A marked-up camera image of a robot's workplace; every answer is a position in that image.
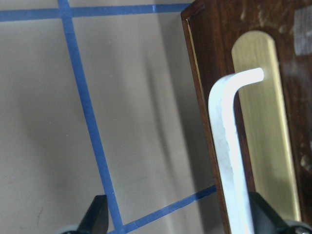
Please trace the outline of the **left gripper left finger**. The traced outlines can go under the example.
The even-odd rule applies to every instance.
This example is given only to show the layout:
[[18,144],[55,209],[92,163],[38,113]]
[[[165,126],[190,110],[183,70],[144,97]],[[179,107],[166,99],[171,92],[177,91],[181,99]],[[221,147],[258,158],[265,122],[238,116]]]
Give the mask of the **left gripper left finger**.
[[58,234],[106,234],[109,227],[107,195],[96,195],[80,224],[64,228]]

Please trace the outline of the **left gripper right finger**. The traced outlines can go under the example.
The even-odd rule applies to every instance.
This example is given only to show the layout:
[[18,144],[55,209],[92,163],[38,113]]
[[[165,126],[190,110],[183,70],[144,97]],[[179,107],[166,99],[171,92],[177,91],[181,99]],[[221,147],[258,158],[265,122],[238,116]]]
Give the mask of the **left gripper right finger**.
[[311,234],[312,227],[304,222],[283,220],[257,192],[249,192],[255,234]]

